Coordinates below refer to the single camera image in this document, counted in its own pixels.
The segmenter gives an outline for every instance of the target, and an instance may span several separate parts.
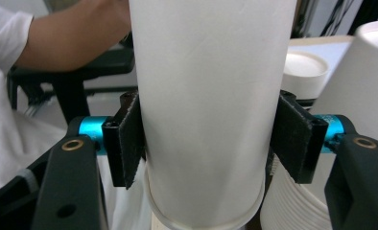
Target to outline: person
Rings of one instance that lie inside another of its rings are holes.
[[[81,0],[40,18],[0,7],[0,188],[60,140],[65,131],[11,110],[5,76],[13,65],[69,71],[87,64],[130,31],[128,0]],[[150,229],[143,164],[126,191],[113,188],[106,157],[98,159],[110,229]]]

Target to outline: blue metal part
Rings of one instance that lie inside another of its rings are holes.
[[[98,155],[107,155],[102,131],[102,124],[107,118],[85,117],[79,127],[79,134],[89,136],[98,145],[99,148],[96,150]]]
[[[320,153],[333,153],[331,149],[326,147],[326,144],[330,144],[331,146],[336,146],[340,139],[338,138],[339,134],[344,134],[344,127],[342,122],[339,120],[339,118],[335,115],[314,115],[317,118],[323,119],[325,122],[329,124],[329,127],[326,131],[326,135],[324,136],[324,145],[321,148]]]

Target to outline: person's arm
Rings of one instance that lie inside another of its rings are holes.
[[[67,10],[35,19],[15,65],[73,70],[115,45],[129,31],[128,0],[81,0]]]

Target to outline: white sleeve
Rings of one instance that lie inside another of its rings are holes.
[[[33,16],[0,7],[0,69],[7,74],[21,55]]]

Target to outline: white shirt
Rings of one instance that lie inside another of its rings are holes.
[[[20,56],[33,17],[0,8],[0,188],[60,140],[65,131],[12,111],[5,76]],[[141,164],[135,182],[126,191],[113,188],[106,157],[99,157],[110,229],[145,230],[151,226],[151,208],[144,196]]]

